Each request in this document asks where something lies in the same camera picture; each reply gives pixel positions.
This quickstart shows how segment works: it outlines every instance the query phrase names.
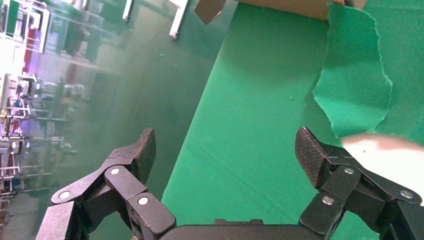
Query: green fabric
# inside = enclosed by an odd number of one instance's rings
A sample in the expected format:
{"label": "green fabric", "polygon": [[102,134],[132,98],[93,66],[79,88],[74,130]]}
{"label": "green fabric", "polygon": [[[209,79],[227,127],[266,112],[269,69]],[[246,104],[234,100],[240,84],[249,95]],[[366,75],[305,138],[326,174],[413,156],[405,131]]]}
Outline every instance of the green fabric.
{"label": "green fabric", "polygon": [[368,0],[384,71],[393,82],[390,108],[375,131],[424,145],[424,1]]}
{"label": "green fabric", "polygon": [[[162,198],[178,225],[298,223],[317,191],[296,160],[296,131],[338,143],[312,95],[327,31],[325,21],[239,3]],[[378,236],[347,213],[334,239]]]}
{"label": "green fabric", "polygon": [[314,91],[334,134],[374,132],[424,145],[424,2],[369,0],[364,11],[334,8]]}
{"label": "green fabric", "polygon": [[372,131],[385,118],[392,82],[383,70],[375,20],[366,12],[330,5],[328,52],[313,91],[336,137]]}

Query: textured fingertip pad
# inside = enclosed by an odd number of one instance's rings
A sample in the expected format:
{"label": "textured fingertip pad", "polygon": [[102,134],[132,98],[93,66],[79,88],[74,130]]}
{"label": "textured fingertip pad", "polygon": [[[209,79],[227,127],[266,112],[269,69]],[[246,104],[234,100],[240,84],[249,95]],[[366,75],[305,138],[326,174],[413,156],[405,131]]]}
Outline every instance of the textured fingertip pad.
{"label": "textured fingertip pad", "polygon": [[136,143],[115,148],[109,155],[109,158],[116,157],[134,159],[131,168],[133,174],[142,184],[146,184],[156,158],[155,130],[153,128],[146,128]]}
{"label": "textured fingertip pad", "polygon": [[327,155],[307,127],[301,127],[297,131],[294,152],[313,188],[317,189],[320,171]]}

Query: cardboard flap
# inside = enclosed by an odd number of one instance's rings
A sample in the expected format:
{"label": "cardboard flap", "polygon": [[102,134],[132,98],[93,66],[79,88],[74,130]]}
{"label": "cardboard flap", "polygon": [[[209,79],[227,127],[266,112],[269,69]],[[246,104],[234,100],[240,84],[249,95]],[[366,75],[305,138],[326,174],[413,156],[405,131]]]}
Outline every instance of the cardboard flap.
{"label": "cardboard flap", "polygon": [[[242,3],[277,9],[314,19],[327,20],[329,2],[362,9],[367,0],[236,0]],[[209,24],[219,16],[226,0],[198,0],[194,11],[204,24]]]}
{"label": "cardboard flap", "polygon": [[194,7],[194,12],[204,24],[209,24],[218,17],[227,0],[199,0]]}

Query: metal rack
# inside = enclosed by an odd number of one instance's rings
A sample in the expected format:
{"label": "metal rack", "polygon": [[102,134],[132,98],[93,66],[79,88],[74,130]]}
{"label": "metal rack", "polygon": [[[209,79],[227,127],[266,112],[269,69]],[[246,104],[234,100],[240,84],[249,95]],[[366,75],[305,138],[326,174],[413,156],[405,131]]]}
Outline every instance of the metal rack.
{"label": "metal rack", "polygon": [[0,38],[12,40],[15,46],[43,53],[50,11],[36,0],[3,0],[0,11]]}

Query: torn green fabric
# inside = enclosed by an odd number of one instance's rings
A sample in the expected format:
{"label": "torn green fabric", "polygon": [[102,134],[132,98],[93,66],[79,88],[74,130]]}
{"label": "torn green fabric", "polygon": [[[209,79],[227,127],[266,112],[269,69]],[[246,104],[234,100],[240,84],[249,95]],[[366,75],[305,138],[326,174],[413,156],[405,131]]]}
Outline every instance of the torn green fabric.
{"label": "torn green fabric", "polygon": [[328,52],[313,90],[336,137],[373,131],[385,118],[392,83],[384,73],[375,20],[330,4]]}
{"label": "torn green fabric", "polygon": [[389,111],[375,131],[424,145],[424,1],[368,0],[384,71],[393,82]]}

